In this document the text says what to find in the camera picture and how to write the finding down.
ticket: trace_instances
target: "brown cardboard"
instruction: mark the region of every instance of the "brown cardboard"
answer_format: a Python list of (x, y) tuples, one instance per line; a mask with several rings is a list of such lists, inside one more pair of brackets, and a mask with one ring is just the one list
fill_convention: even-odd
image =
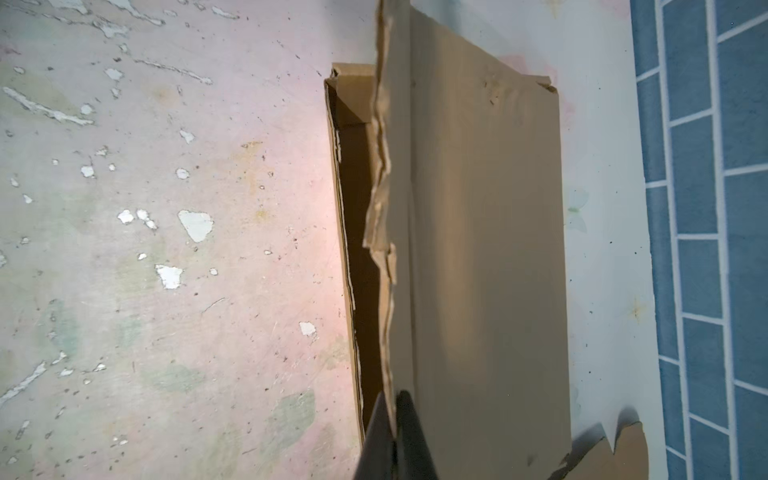
[(547, 478), (571, 446), (557, 92), (406, 0), (377, 15), (372, 71), (326, 81), (361, 431), (375, 385), (393, 430), (407, 389), (440, 478)]
[(616, 452), (603, 437), (564, 480), (647, 480), (648, 445), (639, 422), (624, 427), (616, 439)]

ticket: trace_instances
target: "blue tiled wall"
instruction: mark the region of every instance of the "blue tiled wall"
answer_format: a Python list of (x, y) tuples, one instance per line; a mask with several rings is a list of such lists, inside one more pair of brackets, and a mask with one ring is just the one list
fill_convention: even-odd
[(768, 0), (631, 0), (670, 480), (768, 478)]

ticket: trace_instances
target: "black object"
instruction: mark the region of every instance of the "black object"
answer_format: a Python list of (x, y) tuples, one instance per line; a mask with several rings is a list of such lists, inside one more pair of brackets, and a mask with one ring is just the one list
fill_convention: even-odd
[(437, 480), (411, 394), (397, 395), (397, 439), (392, 438), (384, 395), (379, 393), (368, 423), (354, 480)]

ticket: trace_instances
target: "white grout line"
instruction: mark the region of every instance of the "white grout line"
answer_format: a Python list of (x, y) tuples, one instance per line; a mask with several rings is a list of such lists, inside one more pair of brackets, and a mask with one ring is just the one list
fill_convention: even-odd
[(750, 390), (751, 392), (759, 393), (760, 395), (768, 396), (768, 389), (765, 389), (761, 386), (752, 385), (751, 383), (742, 382), (741, 380), (734, 380), (733, 384), (735, 386), (740, 386), (741, 388), (745, 390)]
[(746, 167), (735, 167), (725, 170), (726, 177), (733, 175), (755, 174), (757, 172), (764, 172), (768, 170), (768, 164), (747, 165)]
[(697, 313), (685, 313), (683, 312), (683, 318), (697, 320), (699, 322), (714, 323), (715, 325), (723, 326), (725, 322), (722, 319), (712, 318), (711, 316), (698, 315)]
[[(675, 304), (675, 327), (677, 330), (677, 357), (680, 359), (680, 402), (683, 414), (688, 409), (688, 377), (685, 368), (685, 337), (683, 332), (683, 307), (680, 295), (680, 255), (677, 250), (677, 215), (674, 203), (674, 172), (672, 168), (672, 137), (670, 132), (670, 99), (667, 90), (667, 47), (664, 43), (664, 13), (662, 5), (655, 2), (656, 9), (656, 38), (659, 51), (659, 90), (661, 92), (661, 124), (664, 135), (664, 168), (667, 171), (667, 207), (670, 218), (670, 251), (672, 254), (672, 287)], [(693, 458), (690, 445), (690, 419), (683, 415), (683, 437), (685, 441), (685, 456)], [(692, 462), (685, 462), (686, 477), (694, 480)]]
[(657, 74), (657, 73), (659, 73), (659, 68), (658, 68), (658, 67), (653, 67), (651, 70), (649, 70), (649, 71), (646, 71), (645, 73), (641, 73), (641, 74), (639, 74), (639, 75), (637, 76), (637, 78), (635, 79), (635, 81), (636, 81), (637, 83), (640, 83), (640, 82), (642, 82), (643, 80), (645, 80), (646, 78), (650, 78), (650, 77), (653, 77), (653, 76), (654, 76), (655, 74)]
[(662, 362), (671, 363), (672, 365), (680, 366), (680, 362), (678, 360), (671, 359), (668, 356), (659, 355), (659, 360), (661, 360)]
[(647, 182), (645, 184), (646, 188), (656, 188), (656, 187), (666, 187), (667, 181), (666, 180), (654, 180), (652, 182)]
[(728, 435), (730, 437), (730, 432), (728, 431), (727, 428), (722, 427), (722, 426), (716, 424), (715, 422), (710, 422), (707, 419), (703, 419), (703, 418), (699, 417), (698, 415), (696, 415), (695, 413), (688, 413), (688, 416), (691, 417), (692, 420), (696, 420), (697, 422), (699, 422), (701, 425), (706, 425), (706, 426), (710, 427), (711, 429), (715, 429), (718, 432), (720, 432), (720, 433), (722, 433), (724, 435)]
[(712, 109), (708, 108), (706, 110), (698, 111), (695, 114), (686, 115), (685, 117), (675, 118), (674, 120), (670, 121), (670, 127), (676, 127), (677, 125), (686, 124), (689, 121), (698, 120), (700, 118), (709, 117), (712, 114)]
[(739, 444), (737, 441), (736, 393), (733, 385), (733, 332), (730, 324), (730, 260), (728, 258), (728, 220), (725, 206), (725, 166), (723, 160), (723, 121), (720, 110), (720, 65), (717, 57), (717, 20), (715, 0), (706, 0), (707, 52), (710, 60), (710, 95), (712, 101), (712, 145), (715, 167), (715, 207), (717, 210), (717, 252), (720, 267), (720, 305), (723, 315), (723, 357), (725, 393), (730, 436), (730, 478), (739, 480)]
[(685, 460), (686, 462), (688, 462), (688, 459), (687, 459), (687, 458), (685, 458), (685, 455), (683, 455), (682, 453), (680, 453), (680, 452), (678, 452), (677, 450), (673, 449), (673, 448), (672, 448), (672, 447), (670, 447), (669, 445), (667, 445), (667, 451), (668, 451), (669, 453), (671, 453), (672, 455), (676, 455), (676, 456), (678, 456), (678, 457), (682, 458), (683, 460)]
[(721, 33), (720, 35), (717, 36), (717, 43), (726, 41), (728, 38), (735, 37), (742, 31), (746, 31), (752, 27), (758, 26), (766, 20), (768, 20), (768, 12), (765, 12), (762, 15), (758, 15), (752, 20), (747, 20), (743, 24), (737, 27), (731, 28), (729, 31), (725, 31), (724, 33)]
[(678, 240), (717, 240), (717, 233), (678, 233)]

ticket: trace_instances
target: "tile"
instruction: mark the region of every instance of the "tile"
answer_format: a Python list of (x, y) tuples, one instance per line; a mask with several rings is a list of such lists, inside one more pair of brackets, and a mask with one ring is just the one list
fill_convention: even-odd
[(764, 12), (768, 12), (766, 0), (715, 0), (717, 33), (737, 27)]
[(736, 378), (768, 388), (768, 172), (725, 178)]
[(768, 396), (736, 387), (739, 471), (742, 480), (766, 477)]
[(677, 245), (683, 311), (720, 318), (717, 240), (680, 240)]
[(678, 233), (717, 233), (712, 117), (672, 127)]
[(687, 480), (685, 460), (669, 451), (667, 451), (667, 471), (670, 475), (669, 480)]
[(711, 106), (704, 0), (674, 0), (664, 6), (670, 120)]
[(677, 358), (677, 325), (675, 323), (674, 287), (672, 284), (672, 246), (667, 188), (645, 190), (650, 234), (650, 261), (656, 297), (656, 338), (659, 354)]
[(668, 362), (659, 362), (661, 376), (661, 406), (664, 413), (664, 438), (667, 445), (685, 452), (683, 434), (683, 403), (680, 400), (680, 369)]
[(655, 0), (630, 0), (632, 42), (634, 43), (635, 75), (645, 73), (659, 65), (656, 47)]
[(643, 147), (645, 181), (663, 180), (664, 131), (661, 126), (661, 93), (659, 75), (637, 83), (637, 106), (640, 111), (640, 141)]
[(688, 410), (728, 428), (723, 327), (684, 319)]
[(693, 450), (696, 480), (730, 478), (730, 447), (728, 435), (690, 420), (690, 447)]
[(717, 47), (726, 168), (768, 162), (766, 45), (768, 22), (763, 22)]

